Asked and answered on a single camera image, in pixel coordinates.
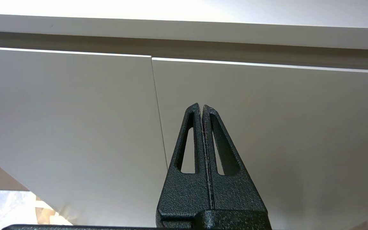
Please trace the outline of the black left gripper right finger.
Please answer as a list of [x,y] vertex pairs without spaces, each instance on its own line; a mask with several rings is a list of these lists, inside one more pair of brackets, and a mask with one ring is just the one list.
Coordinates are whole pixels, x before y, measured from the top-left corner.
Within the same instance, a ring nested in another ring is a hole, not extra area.
[[203,107],[211,207],[203,211],[204,229],[268,229],[260,197],[219,113]]

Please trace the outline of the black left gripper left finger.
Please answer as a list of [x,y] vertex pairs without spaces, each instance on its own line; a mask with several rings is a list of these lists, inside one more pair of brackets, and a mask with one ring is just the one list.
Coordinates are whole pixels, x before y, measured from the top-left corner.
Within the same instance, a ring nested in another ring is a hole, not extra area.
[[[182,172],[189,130],[193,130],[194,173]],[[168,229],[192,229],[199,212],[211,208],[208,169],[204,148],[200,105],[189,106],[183,116],[180,132],[156,208],[156,226]]]

